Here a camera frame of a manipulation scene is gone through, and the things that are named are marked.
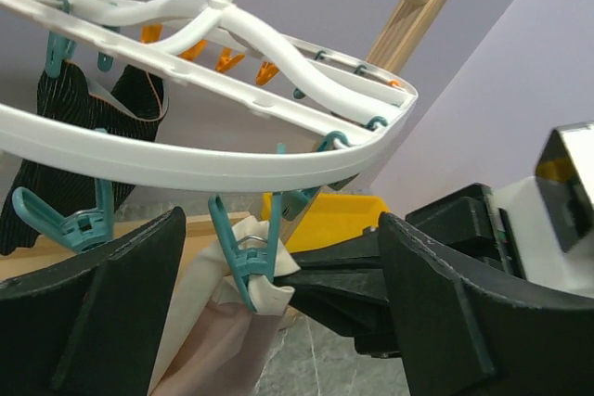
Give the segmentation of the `pink and cream underwear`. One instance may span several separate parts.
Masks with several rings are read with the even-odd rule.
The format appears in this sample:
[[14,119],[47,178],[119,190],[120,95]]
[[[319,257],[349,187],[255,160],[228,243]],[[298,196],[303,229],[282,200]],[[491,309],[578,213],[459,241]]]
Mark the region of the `pink and cream underwear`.
[[254,276],[243,303],[219,242],[184,260],[177,278],[150,395],[249,395],[295,292]]

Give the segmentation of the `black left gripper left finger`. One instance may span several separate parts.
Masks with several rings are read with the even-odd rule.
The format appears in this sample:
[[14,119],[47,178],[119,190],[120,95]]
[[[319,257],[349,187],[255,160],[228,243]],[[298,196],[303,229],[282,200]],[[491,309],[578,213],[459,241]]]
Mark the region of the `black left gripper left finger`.
[[147,394],[185,238],[176,207],[2,281],[2,394]]

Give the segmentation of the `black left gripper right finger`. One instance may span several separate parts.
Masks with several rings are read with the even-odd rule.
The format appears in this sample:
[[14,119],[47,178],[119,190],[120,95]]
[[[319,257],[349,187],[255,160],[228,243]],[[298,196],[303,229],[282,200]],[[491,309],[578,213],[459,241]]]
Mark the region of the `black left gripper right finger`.
[[593,301],[503,273],[380,217],[394,330],[413,395],[589,395]]

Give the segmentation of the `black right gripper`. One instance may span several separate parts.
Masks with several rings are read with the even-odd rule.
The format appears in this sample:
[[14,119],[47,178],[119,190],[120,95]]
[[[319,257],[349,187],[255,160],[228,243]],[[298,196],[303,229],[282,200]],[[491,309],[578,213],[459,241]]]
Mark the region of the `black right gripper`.
[[[507,274],[515,274],[515,239],[508,213],[495,204],[488,185],[474,183],[406,216],[427,236]],[[379,269],[378,232],[292,255],[306,270]],[[397,357],[399,346],[381,273],[295,273],[277,277],[277,286],[295,289],[291,306],[351,338],[355,351],[370,357]]]

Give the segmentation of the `white oval clip hanger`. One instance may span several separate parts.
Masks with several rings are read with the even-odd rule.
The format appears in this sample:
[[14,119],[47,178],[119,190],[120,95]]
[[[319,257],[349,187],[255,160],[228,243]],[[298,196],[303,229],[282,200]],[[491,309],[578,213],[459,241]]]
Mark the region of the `white oval clip hanger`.
[[[251,13],[240,0],[235,1]],[[263,20],[273,28],[282,18],[306,18],[315,24],[322,23],[321,16],[311,8],[316,0],[253,1],[268,5],[269,15]],[[19,109],[19,92],[12,90],[11,84],[19,79],[29,65],[44,61],[42,37],[51,31],[2,6],[1,12],[12,17],[12,22],[1,28],[1,107],[7,105]],[[99,52],[90,45],[77,44],[84,50]],[[202,40],[183,52],[182,59],[221,70],[230,77],[300,104],[310,104],[310,99],[277,68],[260,58]],[[326,136],[312,134],[284,121],[253,114],[243,106],[208,90],[185,87],[159,77],[164,82],[168,109],[155,143],[207,150],[289,155],[331,151],[345,141],[341,132],[334,131]]]

